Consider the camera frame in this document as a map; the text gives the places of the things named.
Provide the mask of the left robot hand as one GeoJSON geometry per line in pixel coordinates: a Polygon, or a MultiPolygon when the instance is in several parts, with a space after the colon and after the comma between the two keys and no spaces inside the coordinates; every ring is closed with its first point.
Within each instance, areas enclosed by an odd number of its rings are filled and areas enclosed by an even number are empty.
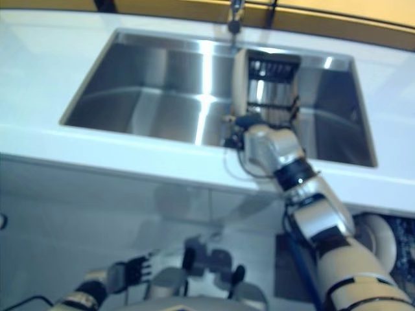
{"type": "Polygon", "coordinates": [[[151,260],[155,254],[151,251],[127,261],[112,264],[107,270],[108,293],[120,294],[129,287],[148,282],[152,275],[151,260]]]}

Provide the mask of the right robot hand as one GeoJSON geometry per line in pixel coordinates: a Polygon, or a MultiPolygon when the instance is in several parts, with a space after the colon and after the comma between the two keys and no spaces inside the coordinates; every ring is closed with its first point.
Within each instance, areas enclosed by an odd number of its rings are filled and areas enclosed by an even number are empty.
{"type": "Polygon", "coordinates": [[[259,114],[247,114],[236,117],[234,115],[222,116],[222,122],[228,125],[228,132],[223,139],[223,147],[244,150],[244,133],[255,125],[264,124],[259,114]]]}

